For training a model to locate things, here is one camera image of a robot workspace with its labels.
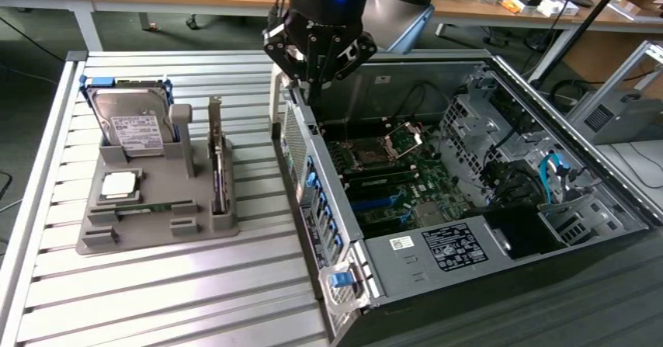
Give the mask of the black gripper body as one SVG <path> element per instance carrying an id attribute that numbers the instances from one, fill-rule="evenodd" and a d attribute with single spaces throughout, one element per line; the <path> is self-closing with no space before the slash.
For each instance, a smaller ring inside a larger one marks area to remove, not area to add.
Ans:
<path id="1" fill-rule="evenodd" d="M 367 0 L 290 0 L 286 33 L 307 64 L 307 79 L 319 79 L 321 62 L 333 36 L 354 40 L 365 31 L 362 21 Z"/>

